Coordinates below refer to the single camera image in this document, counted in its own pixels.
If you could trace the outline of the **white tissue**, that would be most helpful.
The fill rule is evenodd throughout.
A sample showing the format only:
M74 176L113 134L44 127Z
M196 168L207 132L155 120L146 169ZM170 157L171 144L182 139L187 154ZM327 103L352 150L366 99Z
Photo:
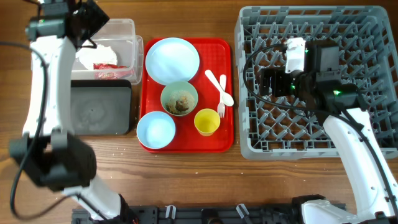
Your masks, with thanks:
M115 51L103 45L97 45L96 49L82 48L76 53L76 58L87 70L94 70L95 64L118 64Z

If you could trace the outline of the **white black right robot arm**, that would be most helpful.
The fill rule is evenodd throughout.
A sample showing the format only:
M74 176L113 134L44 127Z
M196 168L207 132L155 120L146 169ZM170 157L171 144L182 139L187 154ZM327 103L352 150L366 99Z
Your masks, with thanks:
M321 195L295 197L292 223L396 223L397 181L376 141L368 106L359 88L341 82L339 46L329 40L286 40L279 45L283 67L257 77L254 96L292 95L305 103L332 140L344 165L356 202L352 214Z

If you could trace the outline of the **rice and nutshell leftovers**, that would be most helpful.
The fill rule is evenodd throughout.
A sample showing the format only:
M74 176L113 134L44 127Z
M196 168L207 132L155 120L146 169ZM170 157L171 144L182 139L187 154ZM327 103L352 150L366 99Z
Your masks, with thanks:
M174 91L165 104L166 110L174 115L185 115L195 107L194 96L186 90Z

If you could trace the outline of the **yellow cup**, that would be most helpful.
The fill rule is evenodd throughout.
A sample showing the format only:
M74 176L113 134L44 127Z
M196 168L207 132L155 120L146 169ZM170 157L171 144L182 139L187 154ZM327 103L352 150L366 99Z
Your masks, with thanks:
M194 118L194 125L202 136L211 136L220 126L221 118L212 109L200 110Z

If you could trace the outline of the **red snack wrapper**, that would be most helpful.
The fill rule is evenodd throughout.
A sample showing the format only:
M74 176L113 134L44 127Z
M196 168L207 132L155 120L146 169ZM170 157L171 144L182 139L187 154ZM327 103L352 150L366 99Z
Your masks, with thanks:
M93 65L95 70L103 70L95 73L95 79L97 80L117 80L122 78L130 77L134 74L132 70L122 71L122 68L127 68L126 66L113 65L109 63L95 63Z

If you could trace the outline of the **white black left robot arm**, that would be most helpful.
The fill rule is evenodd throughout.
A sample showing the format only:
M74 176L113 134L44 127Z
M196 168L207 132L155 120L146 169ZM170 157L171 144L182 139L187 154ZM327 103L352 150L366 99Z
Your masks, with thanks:
M30 105L22 137L9 143L18 173L38 187L80 204L95 223L138 223L121 194L97 175L94 150L75 136L70 114L76 53L94 49L93 36L108 22L94 1L37 1L26 27L31 54Z

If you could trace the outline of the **green bowl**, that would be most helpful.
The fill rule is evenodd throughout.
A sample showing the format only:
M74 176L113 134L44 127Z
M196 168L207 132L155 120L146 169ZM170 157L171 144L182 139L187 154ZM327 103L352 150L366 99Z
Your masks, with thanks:
M160 101L163 109L169 114L185 116L195 109L198 93L189 82L173 82L164 87Z

